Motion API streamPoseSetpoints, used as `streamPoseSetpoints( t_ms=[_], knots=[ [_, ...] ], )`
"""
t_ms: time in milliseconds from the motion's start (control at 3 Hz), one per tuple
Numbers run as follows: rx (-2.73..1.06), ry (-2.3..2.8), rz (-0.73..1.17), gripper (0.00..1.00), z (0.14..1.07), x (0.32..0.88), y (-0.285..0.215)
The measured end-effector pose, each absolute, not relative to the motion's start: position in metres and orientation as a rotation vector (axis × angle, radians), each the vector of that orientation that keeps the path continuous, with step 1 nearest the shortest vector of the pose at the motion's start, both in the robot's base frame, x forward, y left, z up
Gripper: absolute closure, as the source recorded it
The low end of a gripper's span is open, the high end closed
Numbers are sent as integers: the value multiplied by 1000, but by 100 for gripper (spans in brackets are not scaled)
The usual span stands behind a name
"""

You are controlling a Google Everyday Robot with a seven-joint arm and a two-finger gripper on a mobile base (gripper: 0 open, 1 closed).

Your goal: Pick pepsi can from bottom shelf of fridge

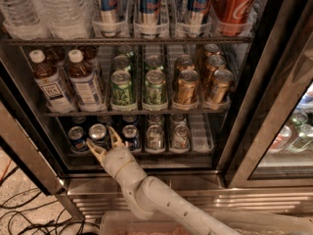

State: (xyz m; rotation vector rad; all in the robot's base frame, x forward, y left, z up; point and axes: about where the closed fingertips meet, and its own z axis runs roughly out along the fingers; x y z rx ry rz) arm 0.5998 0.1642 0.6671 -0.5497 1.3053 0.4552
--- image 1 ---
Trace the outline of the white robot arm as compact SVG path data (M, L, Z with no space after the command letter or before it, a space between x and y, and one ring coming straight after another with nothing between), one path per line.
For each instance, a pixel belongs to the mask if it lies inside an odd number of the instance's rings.
M193 235L241 235L182 198L157 177L148 176L112 127L109 127L109 133L112 148L108 151L90 138L86 144L105 172L118 183L136 217L149 219L161 212Z

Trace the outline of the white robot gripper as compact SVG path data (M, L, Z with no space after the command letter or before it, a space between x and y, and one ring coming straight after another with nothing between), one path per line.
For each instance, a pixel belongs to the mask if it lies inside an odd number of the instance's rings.
M86 140L86 145L106 173L115 179L122 189L135 189L147 174L138 165L132 153L124 147L122 139L111 126L109 134L113 147L109 152L91 139Z

